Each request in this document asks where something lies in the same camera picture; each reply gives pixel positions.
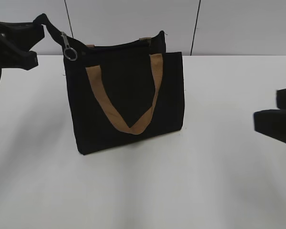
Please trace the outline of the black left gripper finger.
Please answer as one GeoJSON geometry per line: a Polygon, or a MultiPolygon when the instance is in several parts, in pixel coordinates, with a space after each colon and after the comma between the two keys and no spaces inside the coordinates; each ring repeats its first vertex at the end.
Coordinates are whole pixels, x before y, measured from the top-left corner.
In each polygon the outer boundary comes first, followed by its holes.
{"type": "Polygon", "coordinates": [[[0,35],[23,51],[29,51],[44,38],[42,25],[33,22],[0,22],[0,35]]]}
{"type": "Polygon", "coordinates": [[[36,52],[23,52],[19,49],[11,49],[0,46],[0,68],[30,70],[38,66],[36,52]]]}

